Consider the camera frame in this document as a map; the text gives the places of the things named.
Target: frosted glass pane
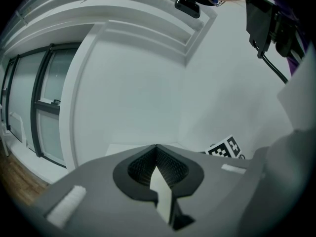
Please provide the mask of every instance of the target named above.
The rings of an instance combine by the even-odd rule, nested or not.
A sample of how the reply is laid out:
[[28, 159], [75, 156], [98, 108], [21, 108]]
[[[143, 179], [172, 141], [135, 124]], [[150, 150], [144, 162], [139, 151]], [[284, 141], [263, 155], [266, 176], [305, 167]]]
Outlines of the frosted glass pane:
[[37, 112], [41, 150], [50, 159], [64, 164], [59, 136], [59, 117], [41, 110], [37, 110]]
[[[21, 117], [26, 140], [31, 145], [31, 148], [34, 148], [30, 118], [31, 98], [35, 77], [44, 54], [45, 52], [41, 52], [19, 59], [12, 81], [9, 100], [9, 113], [15, 113], [16, 117]], [[9, 124], [12, 133], [19, 139], [22, 139], [20, 121], [15, 117], [9, 116]]]
[[76, 51], [71, 49], [54, 52], [46, 70], [41, 98], [51, 101], [61, 99], [66, 74]]

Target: black cable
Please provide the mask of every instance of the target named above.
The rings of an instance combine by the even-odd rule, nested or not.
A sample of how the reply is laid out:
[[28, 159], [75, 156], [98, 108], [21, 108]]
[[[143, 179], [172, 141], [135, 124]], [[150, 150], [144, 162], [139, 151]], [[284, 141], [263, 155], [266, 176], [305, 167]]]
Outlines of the black cable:
[[274, 73], [276, 73], [276, 75], [282, 80], [282, 82], [287, 83], [288, 80], [286, 79], [286, 77], [280, 72], [280, 70], [278, 70], [269, 60], [268, 58], [263, 54], [262, 55], [262, 59], [264, 60], [264, 62], [270, 67], [270, 69], [272, 69], [272, 71]]

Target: black camera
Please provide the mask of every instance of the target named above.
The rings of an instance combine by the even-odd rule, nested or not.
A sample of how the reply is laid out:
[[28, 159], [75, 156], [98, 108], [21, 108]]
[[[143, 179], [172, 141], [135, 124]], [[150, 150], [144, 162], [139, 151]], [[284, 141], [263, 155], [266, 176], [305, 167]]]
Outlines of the black camera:
[[174, 6], [193, 18], [199, 18], [201, 15], [200, 7], [193, 0], [176, 0]]

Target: white wall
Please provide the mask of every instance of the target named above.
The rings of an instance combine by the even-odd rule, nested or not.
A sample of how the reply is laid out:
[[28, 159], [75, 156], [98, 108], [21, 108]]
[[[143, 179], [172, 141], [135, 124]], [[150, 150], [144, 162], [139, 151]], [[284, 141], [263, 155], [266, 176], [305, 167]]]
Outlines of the white wall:
[[[253, 150], [292, 130], [277, 100], [284, 84], [250, 45], [245, 9], [226, 3], [216, 12], [186, 68], [179, 143], [201, 151], [232, 134], [250, 158]], [[290, 77], [274, 45], [266, 56]]]
[[105, 156], [111, 143], [177, 141], [185, 57], [169, 53], [135, 35], [100, 36], [82, 72], [74, 107], [79, 165]]

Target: window frame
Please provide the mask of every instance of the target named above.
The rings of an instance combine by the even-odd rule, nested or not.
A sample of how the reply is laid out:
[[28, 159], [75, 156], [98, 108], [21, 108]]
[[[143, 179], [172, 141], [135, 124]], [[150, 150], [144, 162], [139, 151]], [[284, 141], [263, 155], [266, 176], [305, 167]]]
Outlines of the window frame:
[[[31, 109], [30, 109], [30, 113], [31, 113], [31, 133], [32, 133], [32, 139], [33, 139], [33, 145], [34, 145], [34, 149], [35, 149], [35, 154], [38, 157], [43, 157], [44, 159], [58, 165], [61, 166], [63, 168], [66, 168], [66, 166], [48, 158], [47, 156], [44, 155], [43, 151], [41, 150], [41, 146], [40, 146], [40, 138], [39, 138], [39, 132], [38, 132], [38, 117], [37, 117], [37, 110], [41, 110], [44, 111], [46, 113], [49, 114], [54, 114], [59, 116], [59, 111], [60, 111], [60, 105], [58, 104], [51, 104], [51, 103], [47, 103], [47, 102], [43, 102], [40, 100], [41, 97], [41, 91], [42, 91], [42, 87], [43, 87], [43, 82], [44, 82], [44, 78], [45, 78], [45, 74], [47, 71], [47, 67], [48, 64], [50, 62], [50, 59], [52, 57], [52, 54], [56, 51], [59, 50], [67, 50], [67, 49], [78, 49], [81, 45], [81, 42], [70, 42], [70, 43], [63, 43], [63, 44], [50, 44], [48, 46], [44, 46], [44, 47], [40, 47], [28, 52], [25, 52], [23, 54], [19, 54], [17, 56], [15, 56], [14, 58], [11, 58], [6, 66], [6, 70], [4, 73], [4, 78], [2, 81], [2, 88], [1, 88], [1, 95], [0, 95], [0, 103], [2, 105], [2, 101], [3, 101], [3, 95], [6, 94], [6, 102], [5, 102], [5, 106], [2, 106], [2, 108], [5, 108], [5, 117], [3, 117], [5, 119], [6, 122], [6, 129], [8, 131], [11, 131], [11, 127], [9, 124], [9, 100], [10, 100], [10, 92], [11, 92], [11, 86], [12, 86], [12, 82], [13, 82], [13, 78], [16, 72], [16, 67], [17, 64], [20, 60], [20, 58], [32, 55], [32, 54], [36, 54], [36, 53], [40, 53], [40, 52], [44, 52], [45, 54], [40, 62], [36, 77], [35, 77], [35, 81], [34, 81], [34, 85], [33, 85], [33, 90], [32, 90], [32, 96], [31, 96]], [[12, 67], [12, 71], [11, 74], [8, 73], [9, 71], [9, 67], [10, 65], [13, 64]], [[7, 79], [7, 77], [9, 77], [9, 81], [8, 81], [8, 85], [7, 85], [7, 89], [4, 90], [4, 85], [5, 85], [5, 81]]]
[[51, 44], [39, 66], [38, 73], [36, 75], [36, 79], [33, 86], [32, 92], [32, 103], [31, 103], [31, 132], [33, 138], [33, 145], [35, 148], [35, 153], [38, 157], [43, 157], [44, 159], [53, 162], [61, 167], [66, 168], [66, 166], [48, 158], [45, 156], [44, 152], [40, 146], [40, 138], [38, 132], [38, 117], [37, 117], [37, 110], [41, 110], [50, 114], [54, 114], [59, 116], [60, 105], [55, 105], [47, 102], [43, 102], [40, 100], [41, 91], [45, 79], [45, 74], [47, 71], [48, 64], [54, 52], [59, 50], [67, 50], [67, 49], [78, 49], [81, 45], [81, 42], [73, 42], [73, 43], [65, 43], [65, 44]]
[[3, 119], [2, 119], [2, 110], [3, 110], [3, 108], [5, 108], [6, 105], [3, 106], [2, 100], [3, 100], [3, 95], [6, 95], [6, 96], [7, 96], [7, 92], [8, 92], [8, 88], [9, 88], [9, 83], [8, 83], [8, 86], [7, 86], [6, 90], [4, 89], [4, 85], [5, 85], [6, 78], [7, 78], [7, 77], [9, 77], [9, 78], [11, 77], [11, 75], [8, 75], [8, 73], [9, 73], [9, 68], [10, 68], [11, 64], [13, 64], [13, 66], [14, 66], [15, 60], [16, 60], [17, 58], [18, 58], [18, 57], [16, 56], [16, 57], [14, 57], [14, 58], [12, 58], [12, 59], [9, 60], [7, 66], [6, 66], [6, 69], [5, 69], [5, 72], [4, 72], [3, 81], [2, 81], [1, 96], [0, 96], [0, 103], [1, 103], [2, 109], [1, 109], [0, 114], [1, 114], [1, 121], [4, 121], [4, 120], [5, 120], [5, 123], [6, 123], [6, 117], [3, 117]]

